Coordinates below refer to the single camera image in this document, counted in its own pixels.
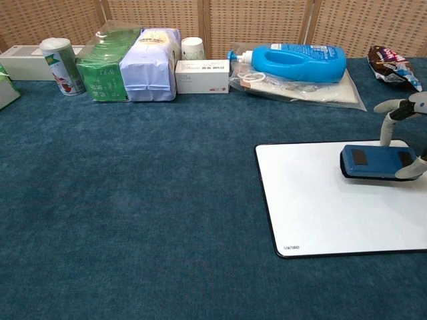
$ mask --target blue tabletop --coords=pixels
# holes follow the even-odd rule
[[[427,86],[427,59],[411,61]],[[0,111],[0,319],[425,319],[425,253],[274,253],[254,147],[379,139],[373,107],[414,92],[366,59],[348,70],[368,112],[239,91],[93,103],[15,82]],[[426,125],[395,138],[419,154]]]

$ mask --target white cup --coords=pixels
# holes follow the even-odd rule
[[[204,60],[205,50],[203,40],[197,37],[185,38],[181,42],[181,53],[183,60]]]

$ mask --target can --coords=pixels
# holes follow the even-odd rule
[[[43,40],[39,47],[62,94],[78,95],[85,91],[85,85],[75,65],[75,53],[70,40],[48,38]]]

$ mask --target white board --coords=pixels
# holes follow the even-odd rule
[[[427,249],[427,173],[415,181],[347,179],[345,145],[258,145],[256,157],[280,257]],[[407,147],[403,141],[391,145]]]

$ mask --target blue plastic bottle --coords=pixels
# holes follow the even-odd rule
[[[309,83],[337,83],[346,70],[344,50],[329,45],[262,45],[239,56],[230,51],[228,59],[249,63],[258,72]]]

